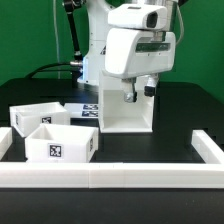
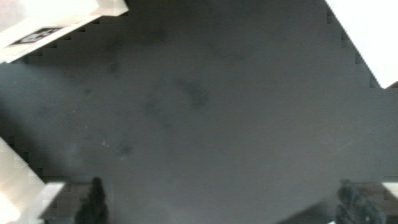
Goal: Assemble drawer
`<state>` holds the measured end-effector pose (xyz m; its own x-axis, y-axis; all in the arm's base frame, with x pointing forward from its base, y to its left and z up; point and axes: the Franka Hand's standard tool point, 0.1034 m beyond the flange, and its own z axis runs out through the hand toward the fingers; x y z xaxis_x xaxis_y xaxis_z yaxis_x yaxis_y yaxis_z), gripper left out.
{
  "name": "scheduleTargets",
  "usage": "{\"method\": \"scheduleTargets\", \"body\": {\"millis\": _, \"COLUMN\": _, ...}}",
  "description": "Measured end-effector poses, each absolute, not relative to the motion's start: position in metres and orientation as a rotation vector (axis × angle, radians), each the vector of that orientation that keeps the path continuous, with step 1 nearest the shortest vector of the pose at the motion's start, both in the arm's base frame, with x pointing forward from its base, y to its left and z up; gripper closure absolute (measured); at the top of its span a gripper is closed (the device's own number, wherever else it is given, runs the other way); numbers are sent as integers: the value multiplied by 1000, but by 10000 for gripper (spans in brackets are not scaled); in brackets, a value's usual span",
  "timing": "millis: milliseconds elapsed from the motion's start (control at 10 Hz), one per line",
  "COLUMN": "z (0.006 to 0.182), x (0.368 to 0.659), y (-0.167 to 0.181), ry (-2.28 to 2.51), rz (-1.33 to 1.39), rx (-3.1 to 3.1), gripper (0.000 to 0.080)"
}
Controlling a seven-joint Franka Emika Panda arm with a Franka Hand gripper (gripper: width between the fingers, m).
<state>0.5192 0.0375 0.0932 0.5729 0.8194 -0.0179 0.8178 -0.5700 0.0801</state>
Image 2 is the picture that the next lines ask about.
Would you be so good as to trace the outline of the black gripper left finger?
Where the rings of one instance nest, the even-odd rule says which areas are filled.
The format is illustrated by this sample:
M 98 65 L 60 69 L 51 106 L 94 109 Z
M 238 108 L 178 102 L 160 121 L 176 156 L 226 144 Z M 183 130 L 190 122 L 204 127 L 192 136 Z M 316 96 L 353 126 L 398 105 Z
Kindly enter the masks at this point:
M 108 224 L 106 194 L 98 177 L 92 178 L 89 195 L 82 203 L 78 224 Z

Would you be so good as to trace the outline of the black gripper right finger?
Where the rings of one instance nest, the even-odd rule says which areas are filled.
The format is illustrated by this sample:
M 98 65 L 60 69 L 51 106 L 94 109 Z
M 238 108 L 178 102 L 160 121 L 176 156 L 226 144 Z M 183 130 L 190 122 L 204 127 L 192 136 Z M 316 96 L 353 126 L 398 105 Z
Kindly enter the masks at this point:
M 373 201 L 377 185 L 341 182 L 337 189 L 336 224 L 380 224 L 380 214 Z

